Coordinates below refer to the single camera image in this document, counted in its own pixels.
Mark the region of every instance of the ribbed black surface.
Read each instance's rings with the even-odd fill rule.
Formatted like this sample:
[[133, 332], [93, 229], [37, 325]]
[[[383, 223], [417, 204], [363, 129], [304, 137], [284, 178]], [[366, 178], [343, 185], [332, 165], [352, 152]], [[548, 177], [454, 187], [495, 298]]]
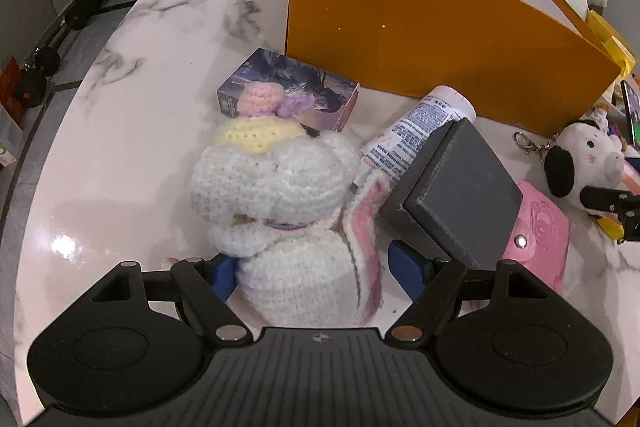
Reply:
[[484, 411], [450, 390], [423, 354], [385, 346], [374, 330], [270, 329], [252, 346], [220, 351], [193, 387], [154, 410], [95, 419], [50, 409], [31, 425], [605, 427], [609, 423], [593, 410], [538, 421]]

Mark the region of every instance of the gray tile floor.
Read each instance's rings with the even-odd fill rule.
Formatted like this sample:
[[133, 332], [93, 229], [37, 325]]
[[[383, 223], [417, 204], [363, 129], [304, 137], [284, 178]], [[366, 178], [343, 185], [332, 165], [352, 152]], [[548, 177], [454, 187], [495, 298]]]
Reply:
[[0, 173], [0, 190], [4, 189], [8, 198], [4, 223], [0, 223], [3, 227], [0, 239], [0, 394], [16, 417], [19, 415], [14, 375], [15, 281], [31, 201], [53, 139], [80, 82], [127, 11], [121, 9], [97, 15], [89, 26], [66, 38], [60, 47], [60, 71], [52, 77], [46, 102], [29, 110], [22, 122], [25, 132], [20, 161]]

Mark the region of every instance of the box with dark artwork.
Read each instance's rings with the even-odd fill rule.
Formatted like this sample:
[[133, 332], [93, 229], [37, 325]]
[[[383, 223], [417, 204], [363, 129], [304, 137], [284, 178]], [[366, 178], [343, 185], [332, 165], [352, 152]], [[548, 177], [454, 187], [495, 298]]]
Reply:
[[302, 91], [312, 93], [315, 107], [295, 118], [317, 131], [342, 130], [356, 103], [359, 87], [331, 71], [258, 48], [218, 89], [223, 114], [236, 116], [238, 97], [248, 82], [276, 82], [284, 87], [287, 96]]

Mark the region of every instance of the pink wallet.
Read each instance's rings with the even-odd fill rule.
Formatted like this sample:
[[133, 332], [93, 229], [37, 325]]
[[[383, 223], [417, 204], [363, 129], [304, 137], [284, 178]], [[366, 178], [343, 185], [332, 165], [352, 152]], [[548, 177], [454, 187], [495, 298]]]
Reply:
[[518, 188], [522, 204], [502, 258], [518, 261], [559, 293], [569, 248], [569, 220], [527, 182], [520, 182]]

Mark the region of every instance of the pink crochet ear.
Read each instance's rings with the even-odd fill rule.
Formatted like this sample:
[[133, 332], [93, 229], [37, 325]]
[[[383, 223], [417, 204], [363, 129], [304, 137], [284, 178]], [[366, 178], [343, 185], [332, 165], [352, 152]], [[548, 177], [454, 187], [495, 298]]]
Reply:
[[289, 118], [302, 114], [316, 105], [316, 97], [311, 92], [297, 92], [284, 99], [278, 108], [278, 116]]
[[280, 84], [251, 82], [244, 86], [236, 109], [245, 116], [268, 116], [276, 113], [284, 99], [284, 87]]

